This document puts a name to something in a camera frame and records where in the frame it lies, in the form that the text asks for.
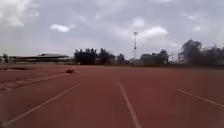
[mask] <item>white cloud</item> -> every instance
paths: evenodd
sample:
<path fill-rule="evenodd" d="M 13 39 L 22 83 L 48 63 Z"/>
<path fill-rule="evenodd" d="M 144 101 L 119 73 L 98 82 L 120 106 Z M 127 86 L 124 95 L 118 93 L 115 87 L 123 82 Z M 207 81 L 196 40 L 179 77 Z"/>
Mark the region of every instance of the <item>white cloud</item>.
<path fill-rule="evenodd" d="M 69 27 L 70 27 L 70 28 L 75 28 L 76 26 L 72 24 L 72 25 L 70 25 Z"/>
<path fill-rule="evenodd" d="M 145 21 L 142 18 L 135 18 L 133 20 L 133 27 L 142 27 L 145 25 Z"/>
<path fill-rule="evenodd" d="M 180 47 L 181 45 L 180 45 L 180 44 L 177 44 L 177 43 L 171 43 L 170 46 L 171 46 L 172 48 L 178 48 L 178 47 Z"/>
<path fill-rule="evenodd" d="M 15 26 L 15 27 L 23 27 L 24 26 L 24 24 L 16 16 L 11 16 L 7 20 L 11 26 Z"/>
<path fill-rule="evenodd" d="M 100 13 L 96 13 L 96 15 L 95 15 L 95 19 L 101 19 L 102 18 L 102 15 L 100 14 Z"/>
<path fill-rule="evenodd" d="M 59 25 L 59 24 L 52 24 L 50 26 L 51 30 L 57 30 L 58 32 L 69 32 L 70 29 L 67 26 Z"/>
<path fill-rule="evenodd" d="M 201 31 L 201 27 L 199 27 L 199 26 L 196 26 L 195 28 L 194 28 L 194 30 L 193 30 L 194 32 L 199 32 L 199 31 Z"/>
<path fill-rule="evenodd" d="M 32 0 L 1 0 L 0 21 L 7 21 L 11 26 L 23 26 L 19 19 L 26 16 L 28 8 L 37 8 L 37 4 Z"/>
<path fill-rule="evenodd" d="M 167 3 L 167 2 L 170 2 L 171 0 L 159 0 L 159 2 L 162 2 L 162 3 Z"/>
<path fill-rule="evenodd" d="M 127 5 L 127 0 L 95 0 L 95 2 L 100 7 L 101 16 L 118 12 Z"/>
<path fill-rule="evenodd" d="M 143 32 L 140 32 L 138 37 L 140 39 L 146 40 L 149 38 L 153 38 L 153 37 L 157 37 L 157 36 L 161 36 L 161 35 L 167 35 L 167 34 L 168 34 L 168 32 L 166 29 L 164 29 L 160 26 L 156 26 L 156 27 L 146 29 Z"/>

